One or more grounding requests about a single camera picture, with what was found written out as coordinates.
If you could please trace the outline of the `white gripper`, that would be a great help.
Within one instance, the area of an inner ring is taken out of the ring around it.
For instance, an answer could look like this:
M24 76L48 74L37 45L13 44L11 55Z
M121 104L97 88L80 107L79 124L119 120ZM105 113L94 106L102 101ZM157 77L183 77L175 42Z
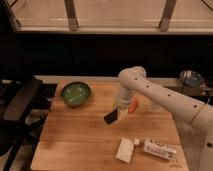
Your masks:
M115 102L114 102L114 107L117 109L117 120L123 120L127 115L128 115L128 106L131 103L132 97L121 97L121 96L116 96L115 97Z

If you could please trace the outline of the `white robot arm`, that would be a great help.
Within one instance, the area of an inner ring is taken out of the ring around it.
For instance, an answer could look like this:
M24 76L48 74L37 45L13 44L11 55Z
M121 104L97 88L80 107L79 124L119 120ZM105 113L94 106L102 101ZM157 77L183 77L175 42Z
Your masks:
M157 103L173 116L206 135L200 158L199 171L213 171L213 106L184 94L150 82L141 66L123 69L118 74L120 88L115 98L115 108L128 108L136 91Z

